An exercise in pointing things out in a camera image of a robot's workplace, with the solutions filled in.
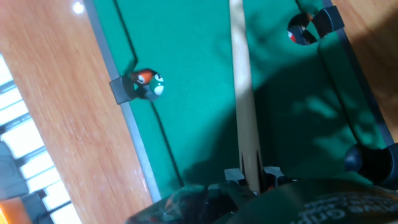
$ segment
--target window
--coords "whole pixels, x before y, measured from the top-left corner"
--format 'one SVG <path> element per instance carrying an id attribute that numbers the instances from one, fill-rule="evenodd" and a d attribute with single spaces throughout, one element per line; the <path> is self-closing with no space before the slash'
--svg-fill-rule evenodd
<path id="1" fill-rule="evenodd" d="M 45 193 L 42 203 L 54 224 L 81 223 L 1 54 L 0 140 L 8 146 L 29 193 Z"/>

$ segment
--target green felt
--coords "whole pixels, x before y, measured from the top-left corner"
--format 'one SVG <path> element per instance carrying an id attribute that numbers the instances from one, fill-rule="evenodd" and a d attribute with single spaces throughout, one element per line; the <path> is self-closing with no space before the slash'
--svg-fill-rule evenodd
<path id="1" fill-rule="evenodd" d="M 311 10 L 322 7 L 322 0 L 300 2 Z M 181 187 L 179 176 L 183 184 L 223 180 L 224 169 L 239 167 L 228 1 L 117 4 L 121 17 L 114 1 L 95 0 L 119 73 L 137 60 L 136 70 L 151 68 L 165 80 L 153 104 L 131 102 L 161 196 Z M 288 177 L 343 173 L 345 152 L 356 139 L 318 44 L 301 46 L 288 38 L 298 5 L 245 0 L 244 10 L 264 165 L 281 166 Z M 348 85 L 356 82 L 352 77 Z"/>
<path id="2" fill-rule="evenodd" d="M 345 152 L 356 140 L 318 44 L 298 45 L 285 34 L 299 8 L 290 0 L 253 0 L 244 9 L 263 163 L 288 177 L 344 172 Z"/>
<path id="3" fill-rule="evenodd" d="M 338 41 L 337 33 L 324 37 L 320 41 L 318 51 L 331 76 L 357 141 L 375 149 L 387 147 L 348 57 Z"/>
<path id="4" fill-rule="evenodd" d="M 354 181 L 354 182 L 358 182 L 358 183 L 362 183 L 362 184 L 366 184 L 366 185 L 372 185 L 373 183 L 366 179 L 365 177 L 359 175 L 357 172 L 344 172 L 344 173 L 340 173 L 337 174 L 336 176 L 332 177 L 333 179 L 339 179 L 339 180 L 350 180 L 350 181 Z"/>

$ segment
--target cue stick shaft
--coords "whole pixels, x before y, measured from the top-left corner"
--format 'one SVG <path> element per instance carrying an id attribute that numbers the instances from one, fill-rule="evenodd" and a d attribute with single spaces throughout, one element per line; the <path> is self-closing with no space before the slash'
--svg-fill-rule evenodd
<path id="1" fill-rule="evenodd" d="M 243 0 L 229 0 L 239 163 L 249 188 L 260 194 L 262 162 Z"/>

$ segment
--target wooden surface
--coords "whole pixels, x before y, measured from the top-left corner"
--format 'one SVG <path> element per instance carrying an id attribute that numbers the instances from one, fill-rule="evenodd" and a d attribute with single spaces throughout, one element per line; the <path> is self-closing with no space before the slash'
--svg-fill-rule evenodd
<path id="1" fill-rule="evenodd" d="M 398 141 L 398 0 L 333 0 Z M 123 223 L 150 197 L 87 15 L 72 0 L 0 1 L 0 52 L 83 223 Z"/>
<path id="2" fill-rule="evenodd" d="M 0 1 L 0 52 L 83 223 L 151 204 L 86 13 L 75 0 Z"/>
<path id="3" fill-rule="evenodd" d="M 345 32 L 398 142 L 398 0 L 332 0 Z"/>

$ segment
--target black object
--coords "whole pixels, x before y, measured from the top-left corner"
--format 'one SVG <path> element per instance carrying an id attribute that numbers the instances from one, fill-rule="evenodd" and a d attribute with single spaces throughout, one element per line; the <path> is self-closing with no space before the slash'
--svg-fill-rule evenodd
<path id="1" fill-rule="evenodd" d="M 347 180 L 301 180 L 240 208 L 226 223 L 392 223 L 398 220 L 395 191 Z"/>
<path id="2" fill-rule="evenodd" d="M 398 220 L 398 194 L 337 179 L 300 180 L 255 197 L 227 181 L 184 187 L 130 217 L 138 223 L 391 223 Z"/>
<path id="3" fill-rule="evenodd" d="M 53 224 L 48 211 L 43 204 L 43 193 L 38 191 L 21 197 L 21 201 L 25 206 L 28 216 L 35 224 Z"/>
<path id="4" fill-rule="evenodd" d="M 18 167 L 22 167 L 23 165 L 27 164 L 29 161 L 31 161 L 32 159 L 34 159 L 37 156 L 40 156 L 44 153 L 47 152 L 47 149 L 45 148 L 45 146 L 42 146 L 18 159 L 15 160 L 15 164 Z"/>
<path id="5" fill-rule="evenodd" d="M 30 117 L 29 113 L 26 113 L 18 118 L 15 118 L 5 124 L 0 125 L 0 135 L 12 130 L 13 128 L 18 127 L 19 125 L 25 123 L 26 121 L 30 120 L 32 117 Z"/>
<path id="6" fill-rule="evenodd" d="M 117 104 L 137 98 L 134 82 L 128 75 L 123 75 L 110 83 Z"/>
<path id="7" fill-rule="evenodd" d="M 398 144 L 385 149 L 362 145 L 351 147 L 345 157 L 347 171 L 355 171 L 374 184 L 398 190 Z"/>
<path id="8" fill-rule="evenodd" d="M 130 217 L 138 223 L 225 223 L 234 212 L 254 199 L 247 187 L 226 181 L 208 187 L 186 186 Z"/>
<path id="9" fill-rule="evenodd" d="M 310 15 L 308 13 L 301 13 L 293 17 L 289 22 L 287 31 L 291 32 L 295 37 L 296 44 L 309 45 L 315 43 L 316 38 L 305 27 L 310 23 Z"/>
<path id="10" fill-rule="evenodd" d="M 320 38 L 344 27 L 343 19 L 336 6 L 322 9 L 314 16 L 311 22 L 317 29 Z"/>

